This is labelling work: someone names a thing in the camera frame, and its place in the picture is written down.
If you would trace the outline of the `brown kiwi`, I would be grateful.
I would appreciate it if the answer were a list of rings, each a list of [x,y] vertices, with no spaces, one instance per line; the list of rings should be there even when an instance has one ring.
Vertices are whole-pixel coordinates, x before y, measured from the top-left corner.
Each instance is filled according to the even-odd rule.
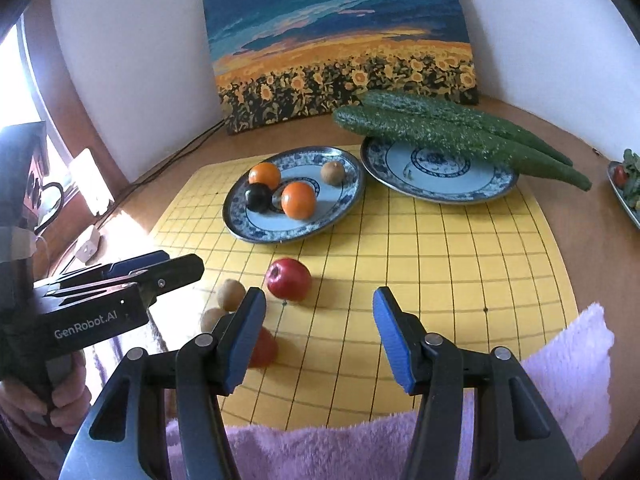
[[[345,167],[338,160],[329,160],[321,167],[320,177],[327,185],[340,186],[345,176]]]
[[[202,333],[210,333],[218,321],[227,315],[228,312],[218,307],[207,308],[203,311],[200,319]]]
[[[238,310],[246,289],[241,282],[228,278],[219,287],[216,292],[216,301],[218,307],[226,312],[234,312]]]

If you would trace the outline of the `black plum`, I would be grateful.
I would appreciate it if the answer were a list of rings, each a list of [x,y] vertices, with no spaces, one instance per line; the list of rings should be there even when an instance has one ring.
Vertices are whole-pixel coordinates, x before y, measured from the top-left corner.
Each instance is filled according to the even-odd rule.
[[[249,211],[262,214],[272,204],[271,188],[263,183],[250,183],[244,193],[245,207]]]

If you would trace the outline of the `large orange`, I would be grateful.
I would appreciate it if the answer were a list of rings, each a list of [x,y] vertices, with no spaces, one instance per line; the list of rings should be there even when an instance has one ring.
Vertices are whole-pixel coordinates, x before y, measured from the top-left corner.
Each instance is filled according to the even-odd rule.
[[[294,181],[282,191],[280,205],[288,218],[307,220],[316,210],[316,194],[306,182]]]

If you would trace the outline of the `red apple near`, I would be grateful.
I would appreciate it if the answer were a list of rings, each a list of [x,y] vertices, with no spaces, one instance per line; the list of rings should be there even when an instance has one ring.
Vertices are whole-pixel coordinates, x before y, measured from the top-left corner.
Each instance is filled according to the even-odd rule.
[[[278,355],[278,342],[265,327],[260,329],[258,338],[250,357],[249,368],[266,368],[271,365]]]

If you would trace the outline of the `red apple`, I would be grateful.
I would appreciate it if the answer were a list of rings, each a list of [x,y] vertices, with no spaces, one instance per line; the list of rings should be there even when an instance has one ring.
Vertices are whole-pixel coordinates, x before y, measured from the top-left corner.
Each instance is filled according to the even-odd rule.
[[[278,355],[278,342],[265,327],[260,329],[258,338],[250,357],[249,368],[266,368],[271,365]]]
[[[299,302],[309,294],[312,276],[298,260],[281,258],[270,264],[266,273],[266,285],[276,298]]]

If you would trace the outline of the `red apple far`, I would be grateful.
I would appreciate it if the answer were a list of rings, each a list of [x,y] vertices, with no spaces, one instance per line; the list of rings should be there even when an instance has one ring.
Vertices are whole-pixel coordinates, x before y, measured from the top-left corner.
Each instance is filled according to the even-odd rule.
[[[299,302],[309,294],[312,276],[298,260],[281,258],[270,264],[266,273],[266,285],[276,298]]]

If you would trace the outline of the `pink fluffy towel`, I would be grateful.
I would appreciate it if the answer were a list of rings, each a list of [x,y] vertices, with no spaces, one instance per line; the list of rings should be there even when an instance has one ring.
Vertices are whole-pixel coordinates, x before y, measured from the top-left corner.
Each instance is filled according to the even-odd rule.
[[[608,381],[614,335],[600,304],[592,304],[550,344],[518,361],[548,404],[577,463],[608,432]],[[166,442],[171,478],[186,478],[179,443],[174,390],[165,398]],[[261,426],[224,426],[237,479],[402,478],[419,410],[346,428],[279,431]],[[453,479],[469,476],[474,393],[465,391],[459,465]]]

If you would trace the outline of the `small orange on plate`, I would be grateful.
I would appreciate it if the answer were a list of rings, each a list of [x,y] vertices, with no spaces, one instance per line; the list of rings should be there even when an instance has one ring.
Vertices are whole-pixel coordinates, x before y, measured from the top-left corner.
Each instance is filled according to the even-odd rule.
[[[275,191],[281,182],[280,169],[272,162],[260,162],[248,173],[248,182],[264,184]]]

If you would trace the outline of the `blue white plate with fruit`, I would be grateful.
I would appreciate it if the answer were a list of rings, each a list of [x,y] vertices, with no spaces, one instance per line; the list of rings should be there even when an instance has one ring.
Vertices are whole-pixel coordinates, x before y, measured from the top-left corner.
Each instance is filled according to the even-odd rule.
[[[255,162],[230,188],[222,218],[254,244],[289,243],[333,226],[363,196],[360,161],[340,148],[296,148]]]

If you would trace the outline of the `brown kiwi on plate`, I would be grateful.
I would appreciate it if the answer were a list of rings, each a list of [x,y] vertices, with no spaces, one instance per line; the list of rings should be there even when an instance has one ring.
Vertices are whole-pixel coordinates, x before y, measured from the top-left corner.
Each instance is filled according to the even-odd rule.
[[[320,177],[327,185],[340,186],[345,176],[345,167],[338,160],[329,160],[321,167]]]

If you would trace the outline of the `sunflower field painting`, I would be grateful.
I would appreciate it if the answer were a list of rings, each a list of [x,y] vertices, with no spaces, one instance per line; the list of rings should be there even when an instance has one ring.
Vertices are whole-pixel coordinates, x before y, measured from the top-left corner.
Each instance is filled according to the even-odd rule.
[[[202,0],[227,129],[324,115],[369,90],[478,100],[459,0]]]

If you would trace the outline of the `blue white plate with cucumbers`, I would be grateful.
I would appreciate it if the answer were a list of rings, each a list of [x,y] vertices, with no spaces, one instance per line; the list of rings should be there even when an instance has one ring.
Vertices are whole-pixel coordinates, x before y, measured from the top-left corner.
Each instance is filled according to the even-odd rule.
[[[496,200],[518,183],[518,174],[489,162],[445,155],[368,136],[360,146],[365,170],[378,182],[418,200],[472,205]]]

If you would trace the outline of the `plate of salad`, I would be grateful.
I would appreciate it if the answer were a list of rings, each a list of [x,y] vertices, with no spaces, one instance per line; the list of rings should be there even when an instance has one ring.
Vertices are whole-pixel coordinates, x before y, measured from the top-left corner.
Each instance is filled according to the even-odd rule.
[[[623,152],[621,162],[610,162],[606,174],[614,194],[623,210],[640,229],[639,200],[640,200],[640,162],[639,155],[631,148]]]

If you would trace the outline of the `green cucumber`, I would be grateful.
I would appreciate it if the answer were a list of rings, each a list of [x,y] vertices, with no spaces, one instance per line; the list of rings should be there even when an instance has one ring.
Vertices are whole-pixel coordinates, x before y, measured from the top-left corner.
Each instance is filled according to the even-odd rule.
[[[588,177],[564,162],[536,148],[472,127],[360,105],[341,106],[332,117],[337,125],[360,136],[480,159],[518,174],[562,181],[585,192],[591,188]]]
[[[420,96],[405,91],[370,90],[360,96],[363,105],[396,110],[396,112],[420,115],[421,117],[450,122],[460,127],[475,128],[494,136],[508,139],[540,151],[558,162],[572,166],[573,162],[550,144],[513,122],[491,115],[481,110],[473,110],[454,102]]]

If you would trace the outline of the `back green cucumber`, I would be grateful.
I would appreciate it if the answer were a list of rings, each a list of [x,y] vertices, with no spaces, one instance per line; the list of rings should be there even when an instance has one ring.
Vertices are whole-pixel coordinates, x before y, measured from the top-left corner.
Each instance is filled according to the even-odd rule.
[[[508,139],[540,151],[558,162],[572,166],[573,162],[550,144],[513,122],[491,115],[481,110],[473,110],[454,102],[420,96],[405,91],[370,90],[360,96],[363,105],[396,110],[396,112],[420,115],[421,117],[450,122],[460,127],[475,128],[494,136]]]

